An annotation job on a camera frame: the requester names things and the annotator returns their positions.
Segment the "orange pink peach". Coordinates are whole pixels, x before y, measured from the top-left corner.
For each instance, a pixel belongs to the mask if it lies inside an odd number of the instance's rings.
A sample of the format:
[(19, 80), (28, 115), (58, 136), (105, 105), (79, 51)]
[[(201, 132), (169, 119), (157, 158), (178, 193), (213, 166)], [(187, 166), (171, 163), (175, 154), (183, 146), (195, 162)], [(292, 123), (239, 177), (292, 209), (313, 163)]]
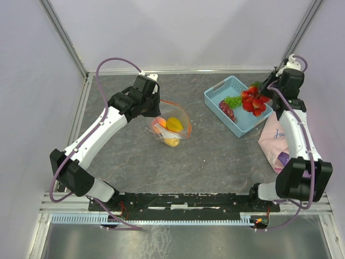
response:
[(152, 131), (156, 134), (160, 134), (160, 129), (166, 128), (167, 122), (162, 117), (156, 117), (151, 122)]

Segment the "yellow star fruit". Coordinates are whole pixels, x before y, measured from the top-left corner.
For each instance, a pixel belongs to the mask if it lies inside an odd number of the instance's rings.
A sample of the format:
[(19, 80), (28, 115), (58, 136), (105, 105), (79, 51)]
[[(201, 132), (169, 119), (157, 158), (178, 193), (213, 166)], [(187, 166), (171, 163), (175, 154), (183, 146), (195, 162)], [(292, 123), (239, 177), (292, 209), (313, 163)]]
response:
[(167, 120), (166, 128), (173, 132), (181, 132), (184, 130), (182, 123), (175, 117), (170, 117)]

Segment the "clear orange zip top bag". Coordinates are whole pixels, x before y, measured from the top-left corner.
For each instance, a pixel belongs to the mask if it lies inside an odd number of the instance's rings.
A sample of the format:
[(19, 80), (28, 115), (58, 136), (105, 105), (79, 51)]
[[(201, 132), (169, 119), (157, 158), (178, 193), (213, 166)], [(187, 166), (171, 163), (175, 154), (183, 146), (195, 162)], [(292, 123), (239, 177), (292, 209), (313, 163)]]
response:
[(180, 141), (191, 134), (191, 121), (186, 111), (178, 104), (160, 100), (161, 114), (148, 118), (149, 128), (156, 140), (170, 147), (177, 147)]

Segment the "red strawberry bunch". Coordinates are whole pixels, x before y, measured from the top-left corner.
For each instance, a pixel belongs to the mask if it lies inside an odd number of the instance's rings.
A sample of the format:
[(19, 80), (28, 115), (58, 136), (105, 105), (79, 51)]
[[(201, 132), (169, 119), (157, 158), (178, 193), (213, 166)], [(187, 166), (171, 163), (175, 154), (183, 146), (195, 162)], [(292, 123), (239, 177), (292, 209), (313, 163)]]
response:
[(260, 93), (260, 86), (261, 82), (255, 81), (240, 94), (243, 110), (252, 113), (255, 117), (261, 116), (266, 111), (266, 104), (270, 101), (269, 97)]

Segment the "yellow mango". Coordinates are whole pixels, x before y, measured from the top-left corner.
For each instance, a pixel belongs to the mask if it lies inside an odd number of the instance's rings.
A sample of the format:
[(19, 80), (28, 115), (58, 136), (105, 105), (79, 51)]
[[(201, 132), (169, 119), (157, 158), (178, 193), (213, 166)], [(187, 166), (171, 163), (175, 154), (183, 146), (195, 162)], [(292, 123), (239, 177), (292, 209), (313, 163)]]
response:
[(164, 143), (170, 147), (176, 147), (180, 144), (180, 139), (178, 138), (164, 139)]

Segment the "green grape bunch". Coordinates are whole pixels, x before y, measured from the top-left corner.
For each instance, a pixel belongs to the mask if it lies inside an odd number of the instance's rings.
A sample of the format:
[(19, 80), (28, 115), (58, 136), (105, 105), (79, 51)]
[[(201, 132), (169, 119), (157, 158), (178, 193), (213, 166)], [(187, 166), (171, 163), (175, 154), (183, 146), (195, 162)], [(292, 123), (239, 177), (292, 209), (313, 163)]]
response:
[(236, 97), (230, 97), (230, 96), (227, 96), (225, 99), (224, 99), (224, 102), (226, 104), (228, 104), (228, 106), (231, 108), (231, 109), (235, 109), (237, 107), (240, 107), (242, 106), (242, 97), (241, 96), (236, 96)]

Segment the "purple grape bunch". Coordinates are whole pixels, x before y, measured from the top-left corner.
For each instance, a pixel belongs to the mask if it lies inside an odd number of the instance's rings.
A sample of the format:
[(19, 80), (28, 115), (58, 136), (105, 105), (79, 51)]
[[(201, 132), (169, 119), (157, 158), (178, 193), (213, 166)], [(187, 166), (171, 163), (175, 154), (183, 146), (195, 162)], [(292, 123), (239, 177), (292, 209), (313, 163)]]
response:
[(233, 122), (237, 122), (237, 118), (234, 115), (234, 111), (233, 109), (225, 102), (225, 101), (221, 101), (219, 103), (219, 108), (223, 111), (223, 113)]

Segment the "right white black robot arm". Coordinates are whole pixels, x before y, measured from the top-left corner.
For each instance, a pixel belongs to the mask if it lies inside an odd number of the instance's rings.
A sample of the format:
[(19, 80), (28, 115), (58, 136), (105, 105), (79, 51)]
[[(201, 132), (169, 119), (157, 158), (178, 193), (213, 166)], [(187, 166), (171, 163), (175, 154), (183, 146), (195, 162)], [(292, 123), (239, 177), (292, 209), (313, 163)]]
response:
[(272, 72), (260, 92), (273, 100), (273, 110), (285, 131), (289, 161), (271, 183), (256, 183), (247, 198), (249, 208), (260, 211), (267, 201), (287, 200), (301, 209), (318, 202), (333, 173), (330, 162), (317, 152), (307, 125), (305, 103), (299, 99), (303, 71), (284, 68)]

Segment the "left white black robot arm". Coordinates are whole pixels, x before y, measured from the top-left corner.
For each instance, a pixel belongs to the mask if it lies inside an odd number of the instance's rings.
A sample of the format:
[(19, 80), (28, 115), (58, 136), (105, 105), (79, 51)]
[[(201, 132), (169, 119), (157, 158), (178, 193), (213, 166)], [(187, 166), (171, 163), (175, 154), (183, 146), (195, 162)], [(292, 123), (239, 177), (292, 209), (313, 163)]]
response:
[(108, 140), (138, 116), (160, 115), (158, 75), (140, 74), (134, 85), (114, 94), (97, 120), (63, 151), (50, 154), (54, 179), (78, 197), (90, 196), (107, 210), (119, 205), (118, 190), (87, 172), (94, 157)]

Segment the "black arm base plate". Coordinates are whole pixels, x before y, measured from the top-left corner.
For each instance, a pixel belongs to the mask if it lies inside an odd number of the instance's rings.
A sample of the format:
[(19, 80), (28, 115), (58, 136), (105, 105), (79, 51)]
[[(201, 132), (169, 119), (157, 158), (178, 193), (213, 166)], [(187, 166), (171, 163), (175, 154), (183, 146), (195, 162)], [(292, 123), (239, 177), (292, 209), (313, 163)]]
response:
[(273, 202), (235, 193), (124, 193), (103, 205), (112, 212), (124, 212), (128, 220), (144, 221), (239, 220), (240, 213), (280, 212)]

